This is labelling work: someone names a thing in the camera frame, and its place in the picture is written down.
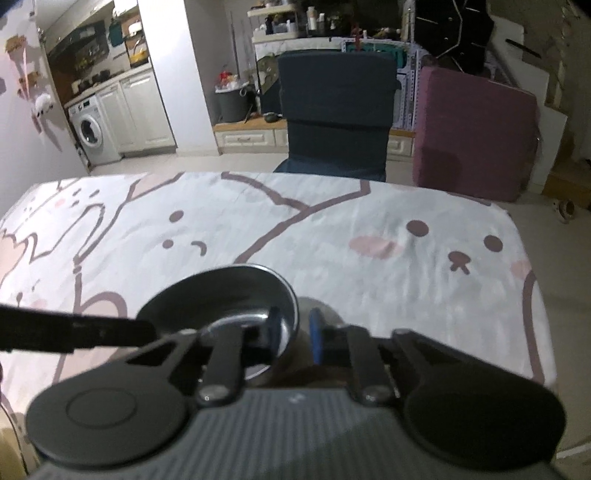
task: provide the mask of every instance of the metal bowl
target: metal bowl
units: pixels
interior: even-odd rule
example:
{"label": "metal bowl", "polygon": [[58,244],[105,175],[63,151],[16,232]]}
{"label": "metal bowl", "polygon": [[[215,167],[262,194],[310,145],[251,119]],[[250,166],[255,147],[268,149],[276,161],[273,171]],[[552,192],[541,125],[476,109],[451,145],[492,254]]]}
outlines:
{"label": "metal bowl", "polygon": [[296,294],[270,268],[229,265],[185,278],[144,305],[137,319],[150,321],[163,336],[183,329],[214,330],[228,322],[245,326],[262,323],[271,307],[281,312],[277,359],[270,366],[250,367],[245,374],[251,385],[261,385],[286,364],[300,328]]}

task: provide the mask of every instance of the white bedsheet with cartoon print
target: white bedsheet with cartoon print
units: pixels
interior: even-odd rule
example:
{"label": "white bedsheet with cartoon print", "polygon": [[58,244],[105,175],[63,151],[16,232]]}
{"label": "white bedsheet with cartoon print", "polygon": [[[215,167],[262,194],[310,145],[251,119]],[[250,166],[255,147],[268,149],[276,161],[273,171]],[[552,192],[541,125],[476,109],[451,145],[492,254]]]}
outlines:
{"label": "white bedsheet with cartoon print", "polygon": [[[134,317],[220,265],[279,272],[302,303],[387,336],[407,327],[553,386],[548,320],[506,211],[436,190],[294,174],[91,177],[31,189],[0,220],[0,302]],[[2,403],[107,361],[0,353]]]}

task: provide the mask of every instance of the screw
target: screw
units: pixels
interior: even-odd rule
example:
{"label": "screw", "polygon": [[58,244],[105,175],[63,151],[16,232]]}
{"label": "screw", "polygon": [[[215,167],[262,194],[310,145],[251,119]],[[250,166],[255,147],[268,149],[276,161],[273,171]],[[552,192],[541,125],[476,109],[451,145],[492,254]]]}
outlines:
{"label": "screw", "polygon": [[363,390],[362,395],[370,403],[386,403],[392,398],[392,390],[386,385],[370,385]]}
{"label": "screw", "polygon": [[230,391],[224,385],[206,385],[199,390],[199,396],[205,401],[224,400]]}

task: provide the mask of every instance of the white floor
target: white floor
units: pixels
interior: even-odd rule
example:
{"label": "white floor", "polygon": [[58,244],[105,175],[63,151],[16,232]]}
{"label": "white floor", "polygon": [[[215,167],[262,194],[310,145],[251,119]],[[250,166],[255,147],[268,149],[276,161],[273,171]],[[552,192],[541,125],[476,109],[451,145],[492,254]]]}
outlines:
{"label": "white floor", "polygon": [[[286,154],[129,158],[93,175],[144,171],[273,171]],[[388,182],[411,185],[410,163],[388,162]],[[567,411],[560,450],[591,442],[591,213],[579,210],[562,225],[550,200],[526,193],[502,204],[512,215],[544,295],[558,369],[558,394]],[[557,462],[573,479],[591,479],[591,450]]]}

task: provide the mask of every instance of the gray trash can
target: gray trash can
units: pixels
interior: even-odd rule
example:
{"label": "gray trash can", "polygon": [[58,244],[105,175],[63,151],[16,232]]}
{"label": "gray trash can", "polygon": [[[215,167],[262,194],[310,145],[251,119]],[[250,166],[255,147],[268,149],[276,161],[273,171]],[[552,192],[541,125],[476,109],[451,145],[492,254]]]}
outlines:
{"label": "gray trash can", "polygon": [[247,93],[248,85],[235,90],[216,90],[222,122],[232,124],[246,118],[249,110]]}

